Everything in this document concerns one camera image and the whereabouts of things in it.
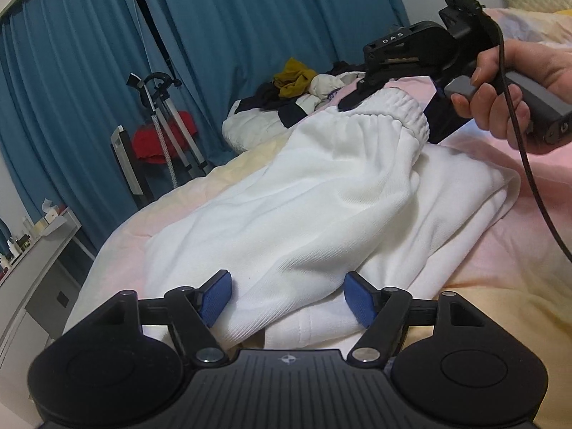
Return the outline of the white knit sweatpants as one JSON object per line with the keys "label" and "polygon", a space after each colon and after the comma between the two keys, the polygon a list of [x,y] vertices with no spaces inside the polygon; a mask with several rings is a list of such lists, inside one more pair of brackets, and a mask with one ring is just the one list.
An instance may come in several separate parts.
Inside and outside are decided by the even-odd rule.
{"label": "white knit sweatpants", "polygon": [[147,242],[144,294],[228,270],[233,296],[217,340],[233,347],[262,333],[268,349],[358,333],[342,293],[350,271],[376,288],[435,296],[521,181],[428,136],[420,106],[396,88],[305,119],[266,166]]}

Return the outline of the white and black clothes pile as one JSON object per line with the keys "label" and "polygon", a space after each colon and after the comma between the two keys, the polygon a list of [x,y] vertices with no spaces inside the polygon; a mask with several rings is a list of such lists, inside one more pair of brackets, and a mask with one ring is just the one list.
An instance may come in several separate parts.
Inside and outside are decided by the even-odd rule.
{"label": "white and black clothes pile", "polygon": [[248,151],[296,126],[364,76],[365,66],[339,61],[305,82],[305,91],[291,98],[282,97],[274,82],[264,82],[253,96],[231,106],[222,124],[223,138],[234,152]]}

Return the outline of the pastel pillow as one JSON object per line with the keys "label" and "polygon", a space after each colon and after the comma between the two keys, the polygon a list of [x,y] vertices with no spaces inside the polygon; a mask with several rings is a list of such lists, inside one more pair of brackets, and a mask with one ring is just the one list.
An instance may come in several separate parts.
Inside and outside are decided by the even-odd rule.
{"label": "pastel pillow", "polygon": [[505,40],[547,45],[571,52],[571,16],[519,9],[486,9],[501,28]]}

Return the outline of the pastel tie-dye duvet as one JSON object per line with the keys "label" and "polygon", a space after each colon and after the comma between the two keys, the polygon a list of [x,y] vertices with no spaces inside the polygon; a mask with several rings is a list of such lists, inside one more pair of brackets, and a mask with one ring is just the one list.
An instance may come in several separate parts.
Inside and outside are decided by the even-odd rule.
{"label": "pastel tie-dye duvet", "polygon": [[513,169],[431,144],[417,100],[382,88],[210,191],[224,172],[102,247],[27,374],[45,428],[532,426],[544,364],[443,289],[516,202]]}

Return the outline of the mustard yellow garment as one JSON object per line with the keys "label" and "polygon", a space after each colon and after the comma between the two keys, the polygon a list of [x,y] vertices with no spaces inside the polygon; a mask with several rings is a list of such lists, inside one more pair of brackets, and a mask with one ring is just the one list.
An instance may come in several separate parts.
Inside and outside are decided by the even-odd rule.
{"label": "mustard yellow garment", "polygon": [[273,76],[272,81],[280,98],[291,99],[304,95],[317,75],[312,68],[291,57],[283,70]]}

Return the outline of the white dressing table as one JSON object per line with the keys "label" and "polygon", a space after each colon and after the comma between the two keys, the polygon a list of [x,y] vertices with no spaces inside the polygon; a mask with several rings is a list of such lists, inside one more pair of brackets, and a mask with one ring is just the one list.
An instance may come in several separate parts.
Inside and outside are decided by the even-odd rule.
{"label": "white dressing table", "polygon": [[59,258],[74,243],[89,259],[94,252],[79,238],[82,223],[66,208],[41,232],[1,279],[1,351],[7,351],[25,317],[49,339],[59,337],[79,296],[80,284]]}

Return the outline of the garment steamer stand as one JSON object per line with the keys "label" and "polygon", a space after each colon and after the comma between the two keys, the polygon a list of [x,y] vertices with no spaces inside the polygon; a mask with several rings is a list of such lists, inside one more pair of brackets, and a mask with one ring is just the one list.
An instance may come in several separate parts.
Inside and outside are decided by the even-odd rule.
{"label": "garment steamer stand", "polygon": [[138,128],[132,139],[137,159],[146,164],[166,165],[174,188],[178,186],[175,159],[180,160],[191,178],[206,176],[212,166],[195,141],[198,129],[194,119],[190,113],[180,112],[170,96],[169,89],[182,86],[182,82],[163,72],[151,73],[144,79],[130,73],[126,85],[138,92],[150,115],[150,124]]}

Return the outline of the white tissue box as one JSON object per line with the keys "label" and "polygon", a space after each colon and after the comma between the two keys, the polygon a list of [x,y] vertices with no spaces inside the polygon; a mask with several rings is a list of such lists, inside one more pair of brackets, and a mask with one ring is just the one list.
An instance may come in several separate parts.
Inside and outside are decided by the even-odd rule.
{"label": "white tissue box", "polygon": [[44,219],[48,224],[51,224],[55,219],[62,214],[67,208],[65,204],[56,205],[50,199],[45,198],[41,205],[42,212],[44,212]]}

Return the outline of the black and white chair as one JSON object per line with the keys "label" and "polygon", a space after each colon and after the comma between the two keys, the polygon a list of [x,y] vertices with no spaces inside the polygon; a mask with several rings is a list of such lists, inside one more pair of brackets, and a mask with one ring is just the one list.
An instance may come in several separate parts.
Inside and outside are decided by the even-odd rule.
{"label": "black and white chair", "polygon": [[141,210],[154,202],[155,198],[144,175],[143,165],[136,157],[128,132],[121,125],[110,135],[110,148],[137,208]]}

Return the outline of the blue curtain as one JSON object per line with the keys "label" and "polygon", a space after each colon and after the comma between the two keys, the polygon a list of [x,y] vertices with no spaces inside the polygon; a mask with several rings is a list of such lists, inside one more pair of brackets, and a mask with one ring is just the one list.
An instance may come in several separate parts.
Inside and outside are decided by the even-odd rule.
{"label": "blue curtain", "polygon": [[101,246],[136,209],[110,150],[146,115],[130,74],[174,72],[200,149],[224,165],[232,102],[295,58],[324,72],[406,25],[402,0],[20,0],[1,18],[1,151],[33,219],[45,199]]}

